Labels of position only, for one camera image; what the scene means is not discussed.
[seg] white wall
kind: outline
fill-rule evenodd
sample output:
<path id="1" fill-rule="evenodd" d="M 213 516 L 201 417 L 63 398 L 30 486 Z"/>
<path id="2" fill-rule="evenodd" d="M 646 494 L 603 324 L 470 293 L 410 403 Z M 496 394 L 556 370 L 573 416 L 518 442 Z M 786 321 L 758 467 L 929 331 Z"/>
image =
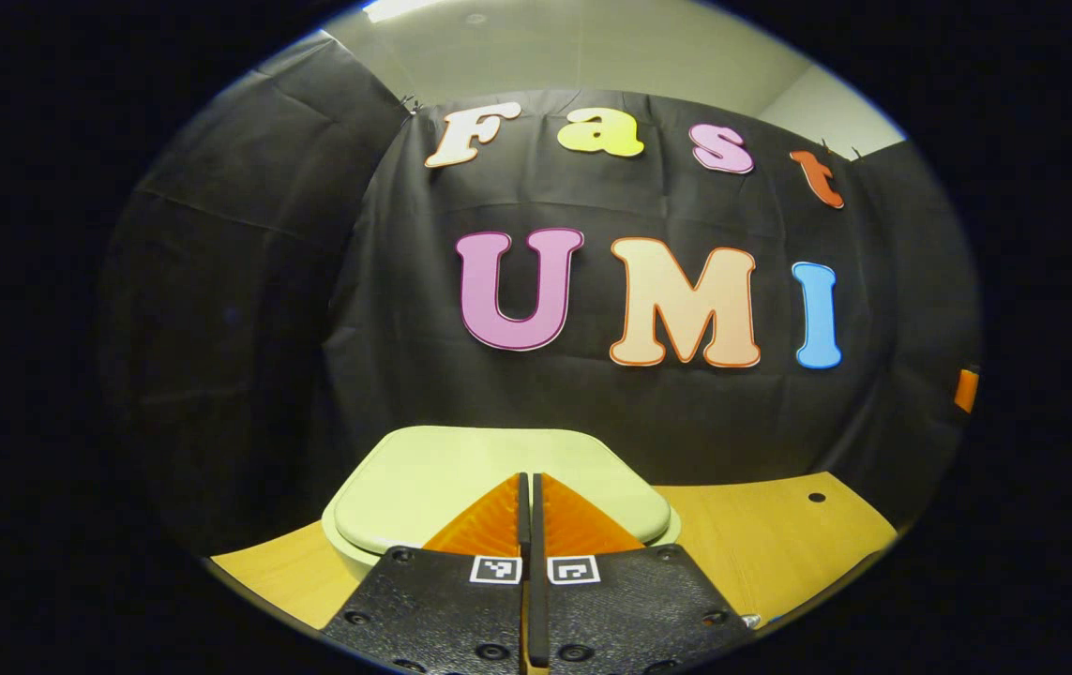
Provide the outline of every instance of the white wall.
<path id="1" fill-rule="evenodd" d="M 818 64 L 812 64 L 789 89 L 758 116 L 828 147 L 849 160 L 852 147 L 869 154 L 904 140 L 904 134 L 865 99 Z"/>

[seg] orange object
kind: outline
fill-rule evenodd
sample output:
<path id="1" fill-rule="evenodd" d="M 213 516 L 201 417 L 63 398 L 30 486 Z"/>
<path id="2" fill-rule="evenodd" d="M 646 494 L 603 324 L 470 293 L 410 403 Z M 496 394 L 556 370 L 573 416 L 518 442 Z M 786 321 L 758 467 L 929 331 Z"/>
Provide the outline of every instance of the orange object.
<path id="1" fill-rule="evenodd" d="M 642 549 L 643 543 L 604 510 L 544 474 L 544 555 L 597 555 Z"/>
<path id="2" fill-rule="evenodd" d="M 978 374 L 973 371 L 961 371 L 961 380 L 956 381 L 956 403 L 965 411 L 973 411 L 973 401 L 978 398 Z"/>
<path id="3" fill-rule="evenodd" d="M 481 495 L 423 548 L 446 554 L 519 557 L 519 475 Z"/>

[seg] screw hole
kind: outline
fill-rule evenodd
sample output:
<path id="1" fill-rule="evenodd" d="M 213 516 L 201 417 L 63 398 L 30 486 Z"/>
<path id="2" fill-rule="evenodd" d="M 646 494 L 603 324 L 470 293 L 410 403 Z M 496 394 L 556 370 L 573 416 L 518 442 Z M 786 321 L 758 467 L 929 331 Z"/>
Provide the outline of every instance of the screw hole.
<path id="1" fill-rule="evenodd" d="M 481 645 L 476 648 L 476 656 L 487 659 L 487 661 L 502 661 L 510 656 L 510 649 L 502 645 Z"/>
<path id="2" fill-rule="evenodd" d="M 595 650 L 584 645 L 565 645 L 560 650 L 562 661 L 586 661 L 587 658 L 594 656 Z"/>
<path id="3" fill-rule="evenodd" d="M 393 665 L 401 665 L 402 668 L 406 668 L 407 671 L 428 672 L 427 668 L 419 665 L 419 663 L 407 661 L 407 659 L 404 658 L 394 659 Z"/>
<path id="4" fill-rule="evenodd" d="M 652 665 L 650 665 L 647 668 L 644 668 L 643 675 L 649 675 L 651 672 L 664 672 L 664 671 L 668 671 L 668 670 L 670 670 L 670 668 L 673 668 L 674 665 L 678 665 L 678 662 L 673 661 L 673 659 L 671 659 L 671 658 L 668 659 L 668 661 L 658 661 L 658 662 L 652 663 Z"/>

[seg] pink letter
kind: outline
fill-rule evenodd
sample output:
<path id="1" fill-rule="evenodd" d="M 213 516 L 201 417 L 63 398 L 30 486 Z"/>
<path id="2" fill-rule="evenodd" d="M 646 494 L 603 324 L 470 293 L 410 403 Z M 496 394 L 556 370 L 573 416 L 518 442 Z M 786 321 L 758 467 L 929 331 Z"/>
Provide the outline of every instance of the pink letter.
<path id="1" fill-rule="evenodd" d="M 728 128 L 696 123 L 689 128 L 689 139 L 698 146 L 694 159 L 703 167 L 728 172 L 754 170 L 754 158 L 741 148 L 745 140 Z"/>
<path id="2" fill-rule="evenodd" d="M 510 237 L 501 231 L 463 236 L 457 252 L 464 260 L 461 274 L 461 315 L 464 328 L 497 349 L 527 351 L 556 341 L 569 312 L 569 259 L 586 238 L 577 229 L 533 231 L 527 248 L 539 253 L 536 312 L 517 320 L 498 311 L 498 264 L 510 249 Z"/>

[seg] wooden table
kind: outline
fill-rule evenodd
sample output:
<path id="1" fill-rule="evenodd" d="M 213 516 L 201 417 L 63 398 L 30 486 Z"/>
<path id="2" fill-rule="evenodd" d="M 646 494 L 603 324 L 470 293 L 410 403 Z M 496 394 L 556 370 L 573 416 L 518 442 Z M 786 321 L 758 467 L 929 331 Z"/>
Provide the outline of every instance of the wooden table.
<path id="1" fill-rule="evenodd" d="M 761 615 L 759 628 L 896 537 L 887 519 L 830 474 L 656 491 L 681 515 L 678 543 L 733 610 Z M 211 559 L 251 592 L 314 628 L 325 627 L 359 584 L 317 522 Z"/>

